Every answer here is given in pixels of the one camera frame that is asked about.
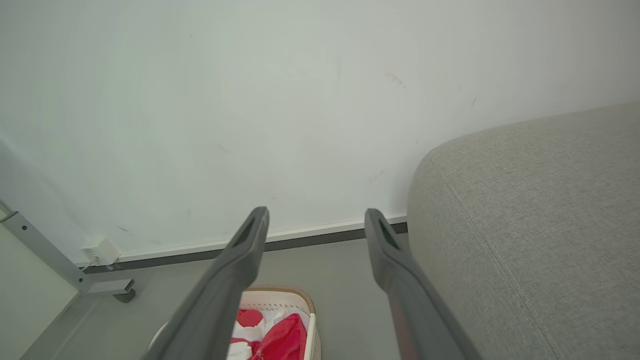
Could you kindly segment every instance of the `sofa seam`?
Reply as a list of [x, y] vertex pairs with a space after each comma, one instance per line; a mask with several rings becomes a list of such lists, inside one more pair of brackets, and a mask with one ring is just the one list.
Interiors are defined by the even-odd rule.
[[[491, 262], [493, 263], [493, 265], [496, 267], [496, 270], [498, 271], [498, 274], [500, 275], [500, 278], [502, 279], [502, 282], [504, 283], [504, 285], [507, 287], [507, 289], [509, 290], [509, 293], [511, 294], [511, 297], [513, 297], [513, 299], [516, 301], [516, 303], [519, 303], [521, 305], [518, 305], [518, 309], [520, 310], [520, 312], [523, 314], [524, 318], [527, 320], [527, 324], [529, 325], [529, 327], [534, 331], [534, 334], [536, 336], [536, 339], [538, 340], [538, 342], [540, 343], [540, 345], [542, 346], [542, 349], [544, 350], [545, 354], [547, 355], [547, 357], [550, 358], [550, 354], [547, 350], [547, 347], [549, 347], [551, 349], [552, 352], [556, 352], [555, 349], [553, 348], [553, 346], [551, 346], [551, 344], [549, 343], [549, 341], [547, 340], [546, 336], [545, 336], [545, 331], [543, 331], [540, 326], [537, 324], [536, 319], [537, 317], [539, 317], [539, 314], [537, 311], [535, 311], [535, 309], [533, 309], [533, 305], [531, 304], [531, 302], [529, 301], [529, 306], [527, 306], [527, 302], [525, 302], [525, 300], [522, 298], [521, 294], [519, 294], [519, 291], [517, 291], [517, 289], [513, 286], [513, 285], [509, 285], [507, 280], [505, 279], [505, 276], [507, 278], [510, 278], [510, 281], [513, 281], [516, 283], [516, 285], [518, 286], [518, 289], [520, 289], [520, 292], [524, 292], [522, 290], [522, 288], [520, 287], [519, 284], [517, 284], [517, 280], [515, 279], [515, 276], [513, 275], [513, 273], [511, 272], [511, 269], [509, 269], [508, 265], [504, 263], [504, 260], [502, 258], [500, 258], [497, 254], [497, 251], [495, 249], [493, 249], [493, 247], [489, 244], [488, 239], [486, 238], [486, 236], [479, 230], [476, 222], [474, 221], [474, 219], [469, 215], [467, 209], [464, 207], [464, 205], [462, 204], [462, 201], [460, 201], [460, 198], [458, 197], [458, 194], [456, 192], [453, 191], [453, 189], [451, 188], [451, 186], [449, 185], [449, 183], [444, 179], [444, 176], [442, 176], [442, 174], [440, 173], [440, 170], [438, 169], [438, 167], [436, 166], [436, 164], [433, 162], [433, 159], [429, 159], [429, 162], [431, 162], [431, 166], [433, 166], [434, 170], [436, 171], [436, 173], [438, 174], [438, 177], [440, 177], [440, 180], [442, 180], [443, 184], [446, 185], [447, 189], [449, 190], [449, 192], [451, 193], [451, 195], [454, 197], [454, 199], [456, 199], [456, 202], [458, 203], [458, 205], [460, 206], [460, 208], [462, 209], [462, 212], [465, 214], [465, 216], [469, 219], [470, 223], [472, 224], [476, 234], [479, 235], [479, 237], [482, 239], [482, 241], [484, 242], [484, 245], [489, 249], [489, 251], [487, 251], [487, 249], [483, 246], [483, 250], [484, 252], [487, 254], [487, 256], [489, 257], [489, 259], [491, 260]], [[526, 308], [527, 312], [529, 312], [529, 315], [527, 316], [527, 314], [525, 313], [525, 311], [522, 308]], [[532, 308], [532, 310], [534, 311], [534, 313], [536, 314], [536, 316], [534, 316], [531, 311], [529, 310], [529, 307]], [[540, 334], [542, 334], [542, 338], [544, 340], [544, 343], [547, 344], [547, 346], [544, 345], [544, 343], [541, 341], [541, 336], [536, 332], [535, 328], [533, 327], [533, 324], [531, 323], [531, 320], [529, 319], [529, 317], [531, 317], [534, 320], [535, 326], [536, 328], [538, 328], [538, 331], [540, 332]], [[546, 326], [544, 326], [546, 333], [548, 333], [548, 329]]]

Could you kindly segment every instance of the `gray plastic arm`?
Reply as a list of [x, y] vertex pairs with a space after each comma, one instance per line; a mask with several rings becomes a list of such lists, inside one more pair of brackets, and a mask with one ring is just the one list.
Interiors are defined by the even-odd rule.
[[227, 357], [240, 298], [258, 274], [268, 227], [267, 208], [255, 208], [154, 341], [144, 360]]
[[403, 360], [480, 359], [429, 278], [377, 209], [365, 213], [373, 276], [387, 293]]

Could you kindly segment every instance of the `white plug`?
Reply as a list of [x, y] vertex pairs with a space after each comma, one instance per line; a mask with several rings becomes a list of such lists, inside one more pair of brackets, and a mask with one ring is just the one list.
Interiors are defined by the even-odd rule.
[[111, 265], [121, 255], [118, 249], [104, 237], [95, 237], [87, 240], [87, 242], [80, 247], [80, 251], [82, 251], [91, 262], [97, 261], [97, 265]]

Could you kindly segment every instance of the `cable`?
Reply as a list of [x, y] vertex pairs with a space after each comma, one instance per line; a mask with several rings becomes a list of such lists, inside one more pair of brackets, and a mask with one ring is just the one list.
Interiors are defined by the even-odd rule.
[[91, 260], [90, 263], [88, 263], [84, 268], [82, 268], [82, 270], [80, 271], [85, 271], [86, 268], [88, 268], [89, 266], [92, 266], [93, 264], [95, 264], [98, 260], [100, 260], [100, 258], [98, 258], [97, 256], [93, 257], [93, 260]]

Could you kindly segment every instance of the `gray floor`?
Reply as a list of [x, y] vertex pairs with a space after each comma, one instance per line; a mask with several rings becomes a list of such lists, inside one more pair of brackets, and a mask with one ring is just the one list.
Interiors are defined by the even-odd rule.
[[[136, 280], [136, 298], [79, 297], [23, 360], [139, 359], [212, 260], [92, 275]], [[399, 359], [386, 295], [365, 240], [266, 252], [256, 283], [303, 288], [318, 316], [323, 359]]]

